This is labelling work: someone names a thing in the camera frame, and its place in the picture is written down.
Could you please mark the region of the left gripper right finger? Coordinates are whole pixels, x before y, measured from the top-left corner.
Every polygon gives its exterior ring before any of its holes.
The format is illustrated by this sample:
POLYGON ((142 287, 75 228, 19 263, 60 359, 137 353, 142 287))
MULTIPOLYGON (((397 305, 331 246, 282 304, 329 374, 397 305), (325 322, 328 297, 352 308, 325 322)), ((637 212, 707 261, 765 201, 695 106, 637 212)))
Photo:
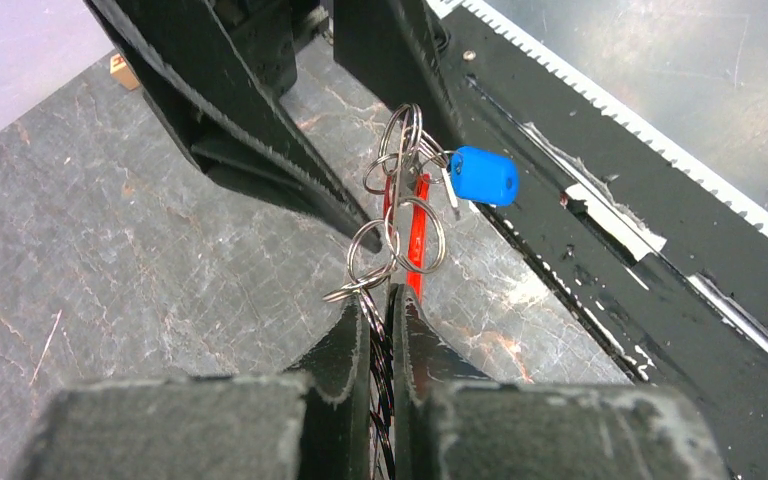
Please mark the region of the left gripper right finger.
POLYGON ((387 300, 399 479, 724 479, 715 439, 671 388, 502 383, 427 323, 414 290, 387 300))

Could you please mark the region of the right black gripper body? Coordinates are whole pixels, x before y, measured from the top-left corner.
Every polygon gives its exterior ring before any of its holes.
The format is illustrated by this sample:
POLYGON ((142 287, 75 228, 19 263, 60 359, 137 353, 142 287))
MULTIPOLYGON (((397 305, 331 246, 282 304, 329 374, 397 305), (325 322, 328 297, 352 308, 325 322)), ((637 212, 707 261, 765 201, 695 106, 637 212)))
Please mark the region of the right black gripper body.
POLYGON ((257 79, 278 96, 297 80, 296 55, 329 25, 318 0, 217 0, 210 5, 257 79))

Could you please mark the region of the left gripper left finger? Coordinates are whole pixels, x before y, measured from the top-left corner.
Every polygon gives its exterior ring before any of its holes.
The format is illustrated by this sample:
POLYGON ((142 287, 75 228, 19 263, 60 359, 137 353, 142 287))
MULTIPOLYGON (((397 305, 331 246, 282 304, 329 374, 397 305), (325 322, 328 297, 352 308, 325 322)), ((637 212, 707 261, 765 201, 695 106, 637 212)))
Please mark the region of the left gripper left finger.
POLYGON ((16 479, 367 479, 369 327, 358 302, 272 375, 105 379, 61 391, 16 479))

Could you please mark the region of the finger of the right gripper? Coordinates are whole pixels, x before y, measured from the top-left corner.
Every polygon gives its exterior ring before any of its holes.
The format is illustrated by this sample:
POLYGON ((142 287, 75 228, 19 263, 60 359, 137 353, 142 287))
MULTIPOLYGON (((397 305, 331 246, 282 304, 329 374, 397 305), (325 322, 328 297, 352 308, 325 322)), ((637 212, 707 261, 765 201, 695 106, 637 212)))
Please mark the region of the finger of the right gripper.
POLYGON ((91 1, 185 158, 225 189, 352 236, 368 215, 243 60, 212 1, 91 1))
POLYGON ((443 147, 463 144, 462 118, 440 67, 439 18, 420 0, 334 3, 336 62, 388 109, 416 104, 423 128, 443 147))

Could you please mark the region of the keyring with blue red tags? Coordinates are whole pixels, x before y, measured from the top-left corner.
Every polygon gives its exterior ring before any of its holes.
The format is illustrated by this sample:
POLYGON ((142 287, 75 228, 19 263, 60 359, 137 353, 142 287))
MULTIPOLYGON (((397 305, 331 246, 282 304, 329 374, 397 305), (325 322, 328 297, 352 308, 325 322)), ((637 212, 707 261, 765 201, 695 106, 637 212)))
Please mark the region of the keyring with blue red tags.
POLYGON ((493 152, 473 146, 443 148, 425 129, 420 106, 405 103, 392 113, 362 184, 368 193, 381 197, 380 214, 352 237, 346 255, 348 279, 323 299, 357 301, 370 326, 373 474, 392 479, 396 474, 393 326, 376 305, 373 291, 404 275, 406 285, 420 293, 424 277, 443 264, 447 240, 442 217, 429 201, 432 186, 443 187, 458 215, 462 200, 512 205, 519 173, 512 159, 493 152))

